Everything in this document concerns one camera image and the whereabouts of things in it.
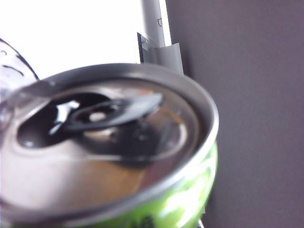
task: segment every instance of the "gray wall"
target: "gray wall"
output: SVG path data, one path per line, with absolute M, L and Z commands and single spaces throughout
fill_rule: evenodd
M 304 1 L 167 0 L 185 73 L 220 114 L 205 228 L 304 227 Z

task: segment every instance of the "can lid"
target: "can lid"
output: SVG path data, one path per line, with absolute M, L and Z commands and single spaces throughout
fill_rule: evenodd
M 78 83 L 71 74 L 37 82 L 9 100 L 3 202 L 47 214 L 109 205 L 175 172 L 201 143 L 202 124 L 179 91 L 144 75 L 87 75 Z

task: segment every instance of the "can rim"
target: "can rim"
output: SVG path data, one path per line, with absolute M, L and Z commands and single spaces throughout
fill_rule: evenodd
M 208 151 L 216 140 L 219 129 L 219 113 L 216 104 L 210 94 L 206 91 L 205 88 L 200 86 L 195 81 L 165 67 L 151 64 L 93 65 L 65 71 L 50 78 L 46 78 L 45 80 L 42 80 L 38 83 L 46 83 L 50 85 L 52 84 L 52 80 L 58 79 L 64 74 L 64 82 L 58 87 L 52 87 L 52 89 L 62 89 L 62 87 L 65 87 L 65 84 L 70 84 L 71 81 L 75 85 L 81 84 L 82 82 L 86 81 L 87 77 L 80 77 L 79 75 L 87 71 L 93 73 L 90 76 L 91 80 L 101 80 L 112 77 L 143 79 L 154 83 L 159 83 L 160 85 L 166 86 L 167 88 L 180 94 L 187 102 L 190 102 L 191 106 L 195 106 L 195 110 L 201 113 L 203 112 L 202 105 L 198 103 L 198 101 L 201 100 L 201 97 L 204 97 L 204 99 L 206 100 L 207 109 L 210 112 L 211 117 L 211 123 L 209 125 L 207 135 L 204 140 L 199 144 L 197 152 L 194 153 L 187 162 L 178 167 L 172 173 L 168 174 L 158 183 L 134 195 L 128 196 L 124 199 L 119 200 L 118 202 L 114 202 L 109 205 L 102 205 L 93 209 L 68 212 L 60 215 L 39 215 L 39 218 L 37 218 L 37 216 L 34 215 L 35 212 L 33 212 L 33 216 L 26 216 L 25 219 L 22 219 L 22 221 L 15 221 L 11 216 L 9 206 L 1 202 L 1 215 L 4 217 L 12 218 L 13 223 L 17 222 L 18 224 L 64 224 L 65 226 L 72 227 L 92 224 L 97 221 L 103 221 L 118 217 L 123 213 L 160 196 L 184 176 L 187 176 L 191 172 L 191 167 L 198 165 L 198 163 L 203 160 L 203 158 L 206 156 L 206 154 L 208 153 Z M 33 88 L 35 89 L 35 84 L 28 86 L 24 89 L 35 92 Z

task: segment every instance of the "pull tab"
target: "pull tab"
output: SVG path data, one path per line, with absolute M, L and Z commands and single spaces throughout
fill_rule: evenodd
M 163 101 L 160 93 L 114 99 L 77 110 L 69 116 L 64 130 L 78 133 L 126 124 L 155 111 Z

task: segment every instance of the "green can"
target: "green can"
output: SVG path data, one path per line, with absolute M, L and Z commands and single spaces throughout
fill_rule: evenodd
M 1 101 L 1 227 L 194 228 L 217 169 L 211 96 L 164 67 L 66 71 Z

